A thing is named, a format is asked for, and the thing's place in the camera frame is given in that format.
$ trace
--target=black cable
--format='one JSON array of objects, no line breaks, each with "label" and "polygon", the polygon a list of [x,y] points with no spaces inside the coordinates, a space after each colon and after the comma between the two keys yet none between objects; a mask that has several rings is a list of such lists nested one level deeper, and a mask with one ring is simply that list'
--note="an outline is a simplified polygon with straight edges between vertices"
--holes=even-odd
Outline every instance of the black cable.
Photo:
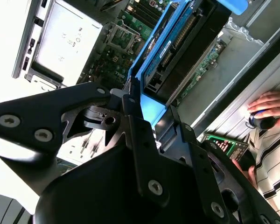
[{"label": "black cable", "polygon": [[2,219],[1,219],[0,224],[2,224],[3,219],[4,219],[4,217],[5,217],[6,213],[7,213],[7,210],[9,209],[9,206],[11,205],[11,202],[13,202],[13,199],[11,199],[11,200],[10,200],[10,203],[9,203],[9,205],[8,205],[7,209],[6,209],[6,210],[5,210],[5,212],[4,212],[4,215],[3,215]]},{"label": "black cable", "polygon": [[18,213],[17,217],[15,218],[13,224],[18,224],[19,223],[19,220],[22,217],[24,211],[25,211],[25,209],[24,209],[24,207],[22,207],[20,212]]}]

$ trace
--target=motherboard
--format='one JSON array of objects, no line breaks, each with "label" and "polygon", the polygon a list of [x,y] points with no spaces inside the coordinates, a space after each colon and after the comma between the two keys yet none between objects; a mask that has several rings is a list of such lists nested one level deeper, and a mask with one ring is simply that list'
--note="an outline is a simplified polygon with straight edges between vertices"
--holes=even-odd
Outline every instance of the motherboard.
[{"label": "motherboard", "polygon": [[129,68],[148,40],[169,0],[130,0],[108,27],[105,48],[93,63],[89,81],[122,89]]}]

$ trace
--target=white label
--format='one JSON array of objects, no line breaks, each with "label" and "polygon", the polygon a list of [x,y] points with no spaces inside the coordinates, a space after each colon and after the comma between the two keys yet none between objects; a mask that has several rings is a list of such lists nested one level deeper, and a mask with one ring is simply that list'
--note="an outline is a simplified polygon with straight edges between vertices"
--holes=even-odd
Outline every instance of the white label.
[{"label": "white label", "polygon": [[168,47],[170,46],[171,41],[168,41],[168,43],[166,44],[166,47],[163,49],[162,53],[160,54],[160,58],[163,57],[164,53],[166,52],[166,50],[168,49]]}]

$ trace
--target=circuit board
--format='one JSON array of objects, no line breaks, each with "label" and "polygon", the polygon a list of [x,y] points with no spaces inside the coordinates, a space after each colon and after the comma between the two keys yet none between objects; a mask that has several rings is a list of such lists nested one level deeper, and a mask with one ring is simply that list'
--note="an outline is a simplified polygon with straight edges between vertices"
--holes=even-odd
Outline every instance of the circuit board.
[{"label": "circuit board", "polygon": [[225,48],[225,44],[223,44],[222,42],[220,43],[217,42],[215,44],[215,46],[212,48],[210,53],[203,59],[203,61],[196,68],[190,84],[176,98],[177,105],[179,105],[181,101],[187,96],[187,94],[198,83],[198,81],[205,74],[205,72],[209,70],[210,66],[216,67],[217,58],[219,57],[220,53],[224,50],[224,48]]},{"label": "circuit board", "polygon": [[[169,4],[169,0],[130,0],[124,11],[121,11],[118,18],[112,22],[105,41],[106,47],[100,54],[100,58],[95,61],[90,81],[100,82],[108,89],[122,89],[127,80],[127,74],[135,58],[142,50],[148,40],[153,27],[145,24],[145,20],[150,20],[150,16],[158,21],[160,15]],[[139,12],[145,9],[147,13],[145,19]]]},{"label": "circuit board", "polygon": [[132,15],[130,15],[127,12],[121,12],[119,14],[119,19],[122,19],[125,23],[125,25],[129,26],[131,29],[137,31],[140,33],[140,36],[144,41],[147,41],[150,33],[152,32],[152,29],[148,26],[144,25],[139,20],[135,19]]},{"label": "circuit board", "polygon": [[136,55],[125,54],[107,45],[96,63],[92,81],[103,83],[108,89],[122,89],[135,58]]}]

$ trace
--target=mounting hole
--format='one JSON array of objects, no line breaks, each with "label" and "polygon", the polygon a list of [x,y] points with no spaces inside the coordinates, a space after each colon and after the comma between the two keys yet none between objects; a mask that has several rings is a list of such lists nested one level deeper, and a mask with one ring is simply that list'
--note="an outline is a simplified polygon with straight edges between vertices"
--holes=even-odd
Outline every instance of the mounting hole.
[{"label": "mounting hole", "polygon": [[211,209],[213,210],[213,212],[219,216],[220,218],[224,218],[224,210],[222,209],[222,207],[216,203],[216,202],[212,202],[210,204]]},{"label": "mounting hole", "polygon": [[115,122],[115,118],[114,117],[108,117],[105,120],[106,125],[113,124],[114,122]]},{"label": "mounting hole", "polygon": [[260,215],[260,219],[263,224],[271,224],[270,221],[264,215]]},{"label": "mounting hole", "polygon": [[233,213],[238,210],[238,198],[230,189],[224,189],[221,192],[225,206]]},{"label": "mounting hole", "polygon": [[203,171],[206,173],[206,174],[209,174],[209,170],[207,168],[203,168]]},{"label": "mounting hole", "polygon": [[98,91],[99,93],[102,93],[102,94],[105,94],[105,93],[106,93],[105,90],[103,90],[103,89],[101,89],[101,88],[98,88],[97,91]]},{"label": "mounting hole", "polygon": [[186,162],[186,158],[184,156],[182,156],[181,158],[179,158],[180,161]]}]

